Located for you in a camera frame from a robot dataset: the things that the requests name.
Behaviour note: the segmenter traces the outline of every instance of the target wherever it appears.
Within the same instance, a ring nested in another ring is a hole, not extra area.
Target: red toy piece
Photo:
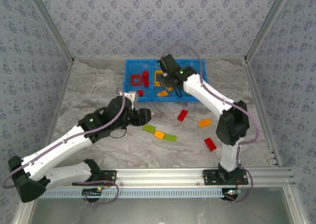
[[[142,76],[140,74],[133,74],[130,77],[130,83],[132,86],[141,86],[142,85]]]
[[[217,147],[215,146],[211,138],[205,139],[204,142],[210,151],[216,150]]]
[[[137,92],[138,92],[138,96],[144,96],[143,90],[138,90]]]
[[[143,71],[143,82],[145,87],[149,87],[148,71]]]
[[[188,112],[183,109],[183,110],[181,111],[181,113],[179,114],[179,116],[178,116],[178,120],[179,120],[180,122],[183,122],[183,120],[184,120],[184,118],[186,117],[187,113],[188,113]]]

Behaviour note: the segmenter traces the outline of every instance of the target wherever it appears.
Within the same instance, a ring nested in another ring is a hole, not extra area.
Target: blue patterned wall
[[[316,0],[287,0],[251,62],[284,166],[316,223]]]
[[[43,1],[75,57],[157,57],[175,43],[192,45],[205,56],[245,55],[273,2]]]
[[[0,0],[1,184],[10,157],[44,147],[67,70],[31,0]],[[19,195],[0,192],[0,223],[8,224]]]

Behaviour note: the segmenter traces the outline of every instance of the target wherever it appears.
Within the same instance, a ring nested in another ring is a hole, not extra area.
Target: blue plastic bin
[[[198,73],[200,72],[200,64],[198,59],[176,59],[176,62],[181,68],[185,66],[190,66]],[[203,79],[208,82],[205,60],[202,59],[203,64]],[[175,91],[167,91],[169,96],[159,97],[157,94],[163,91],[161,87],[154,87],[154,71],[161,70],[158,65],[158,59],[128,59],[125,62],[125,72],[123,89],[125,92],[143,90],[143,96],[138,97],[139,102],[195,102],[198,101],[195,97],[188,95],[184,91],[182,92],[182,97],[178,97]],[[142,83],[141,86],[131,85],[131,75],[140,74],[143,76],[143,71],[148,71],[149,73],[149,87],[144,87]]]

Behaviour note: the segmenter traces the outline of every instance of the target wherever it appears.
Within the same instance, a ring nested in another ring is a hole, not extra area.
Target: green lego brick
[[[149,125],[149,124],[145,124],[145,125],[143,126],[143,130],[146,131],[146,132],[148,132],[148,133],[154,134],[155,131],[156,131],[156,127],[151,126],[151,125]]]
[[[163,137],[163,140],[176,142],[177,141],[177,136],[170,135],[170,134],[165,134],[164,137]]]

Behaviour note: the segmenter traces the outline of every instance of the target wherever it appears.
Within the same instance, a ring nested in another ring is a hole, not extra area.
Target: yellow block
[[[163,71],[162,70],[155,70],[154,87],[160,87],[160,83],[157,81],[158,74],[163,74]]]
[[[157,96],[159,97],[168,96],[168,95],[169,95],[168,92],[166,92],[165,90],[157,94]]]
[[[204,119],[199,121],[198,125],[200,126],[200,128],[205,128],[207,126],[210,126],[212,124],[210,119]]]
[[[160,132],[160,131],[158,131],[158,130],[156,130],[156,132],[154,133],[154,136],[155,136],[155,137],[158,137],[158,138],[160,138],[160,139],[163,139],[164,133],[163,133],[163,132]]]

